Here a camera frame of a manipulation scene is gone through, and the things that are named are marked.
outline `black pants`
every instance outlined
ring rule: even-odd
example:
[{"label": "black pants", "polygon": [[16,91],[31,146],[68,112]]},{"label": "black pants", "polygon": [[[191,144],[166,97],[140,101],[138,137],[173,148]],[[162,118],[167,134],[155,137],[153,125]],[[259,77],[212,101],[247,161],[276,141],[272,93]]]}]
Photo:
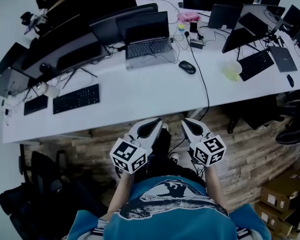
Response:
[{"label": "black pants", "polygon": [[152,153],[148,156],[148,163],[136,171],[134,182],[138,183],[143,180],[166,175],[174,175],[187,178],[206,187],[205,181],[189,169],[177,165],[168,159],[171,135],[166,129],[161,133],[152,146]]}]

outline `blue t-shirt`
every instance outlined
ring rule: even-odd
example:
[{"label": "blue t-shirt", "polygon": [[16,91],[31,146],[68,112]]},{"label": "blue t-shirt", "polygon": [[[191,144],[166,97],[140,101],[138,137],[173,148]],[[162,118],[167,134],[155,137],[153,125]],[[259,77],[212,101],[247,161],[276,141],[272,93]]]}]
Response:
[{"label": "blue t-shirt", "polygon": [[179,176],[161,176],[136,184],[129,202],[110,222],[79,211],[67,239],[236,240],[238,228],[255,230],[262,239],[271,239],[250,205],[229,215],[200,184]]}]

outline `open laptop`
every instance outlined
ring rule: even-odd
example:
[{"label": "open laptop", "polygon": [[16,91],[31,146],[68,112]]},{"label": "open laptop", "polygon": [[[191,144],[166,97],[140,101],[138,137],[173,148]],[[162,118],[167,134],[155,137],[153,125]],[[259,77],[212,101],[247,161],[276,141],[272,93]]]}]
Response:
[{"label": "open laptop", "polygon": [[125,42],[127,69],[176,63],[166,11],[129,16],[117,20],[116,24]]},{"label": "open laptop", "polygon": [[290,52],[284,47],[269,46],[274,61],[281,73],[298,71]]}]

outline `pink object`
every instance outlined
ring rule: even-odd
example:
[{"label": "pink object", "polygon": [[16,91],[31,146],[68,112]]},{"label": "pink object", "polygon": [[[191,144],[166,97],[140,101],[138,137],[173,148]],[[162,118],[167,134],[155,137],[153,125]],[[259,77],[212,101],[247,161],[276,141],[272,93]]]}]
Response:
[{"label": "pink object", "polygon": [[198,22],[201,17],[196,12],[182,12],[177,15],[182,22]]}]

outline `black keyboard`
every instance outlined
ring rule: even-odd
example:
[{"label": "black keyboard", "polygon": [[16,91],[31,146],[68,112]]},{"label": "black keyboard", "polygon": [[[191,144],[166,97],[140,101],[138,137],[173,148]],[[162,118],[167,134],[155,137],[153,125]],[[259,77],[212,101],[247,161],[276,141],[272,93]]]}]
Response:
[{"label": "black keyboard", "polygon": [[240,73],[240,77],[243,81],[247,81],[275,64],[266,50],[259,51],[239,60],[238,62],[242,66],[242,73]]},{"label": "black keyboard", "polygon": [[70,92],[53,99],[53,114],[81,108],[100,102],[99,84]]},{"label": "black keyboard", "polygon": [[146,42],[129,44],[126,50],[126,59],[144,55],[162,54],[172,50],[167,39],[157,39]]},{"label": "black keyboard", "polygon": [[33,112],[46,109],[48,107],[48,97],[41,95],[24,103],[23,115],[29,115]]}]

